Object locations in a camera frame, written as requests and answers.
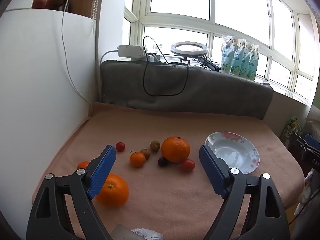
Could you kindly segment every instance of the blue object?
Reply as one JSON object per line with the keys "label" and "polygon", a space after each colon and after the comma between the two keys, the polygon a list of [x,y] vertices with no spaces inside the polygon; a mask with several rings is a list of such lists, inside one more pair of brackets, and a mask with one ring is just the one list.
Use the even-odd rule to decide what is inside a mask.
{"label": "blue object", "polygon": [[316,139],[314,139],[310,134],[307,134],[304,137],[304,140],[313,148],[320,150],[320,143]]}
{"label": "blue object", "polygon": [[[90,177],[90,187],[89,187],[89,190],[87,191],[87,195],[89,199],[93,199],[95,195],[98,195],[100,193],[111,171],[111,168],[116,161],[116,149],[112,145],[108,145],[104,149],[104,152],[105,152],[104,157],[100,160],[99,165],[97,166],[92,176]],[[91,163],[94,164],[95,160],[99,160],[99,159],[94,159],[91,161]]]}
{"label": "blue object", "polygon": [[202,145],[200,148],[199,159],[215,193],[225,199],[229,194],[225,184],[226,177],[229,174],[224,174],[223,170],[228,171],[229,167],[224,160],[214,154],[208,145]]}

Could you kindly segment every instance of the red tomato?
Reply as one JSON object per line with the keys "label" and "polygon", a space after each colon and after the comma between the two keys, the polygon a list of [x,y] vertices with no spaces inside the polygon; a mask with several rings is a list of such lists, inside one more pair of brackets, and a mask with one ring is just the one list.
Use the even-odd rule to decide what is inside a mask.
{"label": "red tomato", "polygon": [[194,161],[186,159],[184,160],[181,164],[180,164],[180,168],[182,171],[185,172],[190,172],[193,171],[193,169],[195,168],[196,164]]}
{"label": "red tomato", "polygon": [[88,165],[89,165],[89,162],[81,162],[78,164],[77,170],[78,169],[86,169]]}
{"label": "red tomato", "polygon": [[124,149],[125,149],[124,143],[123,143],[123,142],[118,142],[118,143],[116,144],[116,149],[117,149],[118,152],[123,152]]}

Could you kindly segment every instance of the orange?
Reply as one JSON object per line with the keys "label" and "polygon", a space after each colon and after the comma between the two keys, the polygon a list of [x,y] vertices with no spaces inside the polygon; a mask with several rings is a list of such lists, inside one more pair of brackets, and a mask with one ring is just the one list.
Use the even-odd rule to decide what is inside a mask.
{"label": "orange", "polygon": [[169,137],[162,143],[161,153],[169,162],[180,163],[188,158],[190,145],[180,137]]}
{"label": "orange", "polygon": [[78,169],[86,169],[88,165],[89,165],[89,162],[81,162],[78,164],[77,170]]}
{"label": "orange", "polygon": [[104,206],[115,208],[124,205],[129,197],[129,187],[120,176],[110,173],[96,200]]}
{"label": "orange", "polygon": [[141,152],[133,153],[130,156],[130,163],[135,167],[142,167],[146,163],[146,157]]}

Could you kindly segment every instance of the white plate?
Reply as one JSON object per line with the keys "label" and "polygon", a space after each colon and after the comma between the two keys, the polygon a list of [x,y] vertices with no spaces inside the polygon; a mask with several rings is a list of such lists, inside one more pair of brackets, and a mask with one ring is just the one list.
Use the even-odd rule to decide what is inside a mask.
{"label": "white plate", "polygon": [[260,162],[257,149],[246,138],[230,132],[215,132],[205,140],[206,145],[230,168],[243,174],[253,172]]}

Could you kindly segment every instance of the metal screw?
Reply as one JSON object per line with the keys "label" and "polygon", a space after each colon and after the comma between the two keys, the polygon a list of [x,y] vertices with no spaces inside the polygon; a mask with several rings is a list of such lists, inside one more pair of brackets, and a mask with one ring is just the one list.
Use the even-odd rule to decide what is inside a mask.
{"label": "metal screw", "polygon": [[265,179],[270,179],[270,174],[269,174],[269,173],[263,173],[262,176],[263,176]]}
{"label": "metal screw", "polygon": [[45,176],[45,179],[52,179],[53,178],[53,174],[49,173]]}
{"label": "metal screw", "polygon": [[79,170],[77,170],[77,174],[78,175],[82,175],[82,174],[84,174],[85,173],[85,169],[79,169]]}
{"label": "metal screw", "polygon": [[239,170],[236,168],[232,168],[230,171],[232,174],[239,174]]}

